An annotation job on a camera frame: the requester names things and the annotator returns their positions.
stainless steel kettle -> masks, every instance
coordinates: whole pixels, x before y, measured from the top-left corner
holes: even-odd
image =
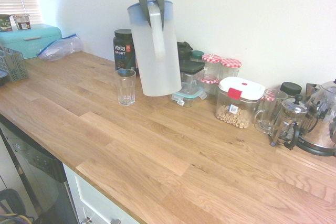
[[[336,154],[336,80],[326,82],[307,101],[297,146],[320,156]]]

white cabinet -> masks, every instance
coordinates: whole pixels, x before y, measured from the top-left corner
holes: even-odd
[[[80,222],[89,217],[89,224],[139,224],[69,167],[64,169]]]

dishwasher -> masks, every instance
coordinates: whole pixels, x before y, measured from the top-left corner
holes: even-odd
[[[2,115],[0,128],[38,213],[38,221],[34,223],[78,224],[62,162]]]

ziplock bag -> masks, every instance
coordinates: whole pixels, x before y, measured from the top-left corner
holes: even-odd
[[[83,43],[77,34],[55,40],[44,49],[41,50],[36,56],[43,60],[54,61],[63,58],[73,52],[79,52],[83,49]]]

sticker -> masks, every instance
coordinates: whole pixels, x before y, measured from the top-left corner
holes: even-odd
[[[230,106],[229,106],[229,112],[231,112],[232,114],[237,114],[238,107],[234,106],[233,104],[230,104]]]

